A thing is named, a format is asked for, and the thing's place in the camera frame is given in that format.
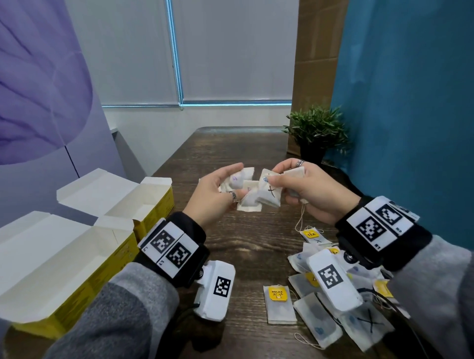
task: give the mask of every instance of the silver ring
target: silver ring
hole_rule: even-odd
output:
[[[229,191],[229,193],[232,195],[232,203],[237,203],[237,195],[235,194],[235,192]]]

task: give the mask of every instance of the gray blind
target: gray blind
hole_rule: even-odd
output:
[[[185,101],[290,100],[298,0],[173,0]]]
[[[66,0],[103,105],[177,104],[165,0]]]

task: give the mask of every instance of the dark wood table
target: dark wood table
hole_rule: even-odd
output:
[[[272,169],[287,157],[286,146],[287,135],[279,127],[205,127],[154,175],[173,179],[174,210],[181,211],[199,178],[235,162],[255,167],[254,178],[258,178],[263,168]],[[295,274],[287,257],[302,249],[303,239],[294,230],[299,217],[299,209],[285,204],[279,209],[264,206],[262,212],[230,212],[208,231],[210,259],[236,268],[227,317],[218,324],[204,323],[192,315],[173,320],[160,344],[160,352],[166,353],[163,358],[395,358],[393,351],[415,346],[412,334],[400,321],[394,323],[397,330],[386,336],[385,343],[378,343],[367,353],[346,334],[325,351],[296,341],[293,335],[298,332],[314,342],[299,317],[297,325],[267,323],[263,286],[289,285],[288,277]],[[332,226],[309,215],[304,215],[303,221],[305,226],[323,229],[328,239],[336,239]],[[180,290],[180,311],[190,306],[195,293],[196,287]],[[40,358],[50,344],[46,339],[10,330],[5,349],[7,358]]]

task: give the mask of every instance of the flower pot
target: flower pot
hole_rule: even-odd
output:
[[[299,142],[299,145],[302,160],[320,164],[326,154],[326,148],[319,147],[317,142]]]

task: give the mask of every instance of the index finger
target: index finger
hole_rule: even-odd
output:
[[[296,168],[296,164],[298,163],[298,161],[299,161],[299,159],[297,159],[297,158],[289,158],[289,159],[284,160],[284,161],[280,162],[279,164],[277,164],[273,168],[272,171],[277,172],[277,173],[283,173],[286,170]]]
[[[211,176],[214,177],[214,180],[217,185],[219,185],[223,180],[225,180],[230,175],[233,175],[236,172],[241,171],[244,168],[244,164],[241,163],[234,163],[230,166],[221,167],[218,170],[215,170],[211,173]]]

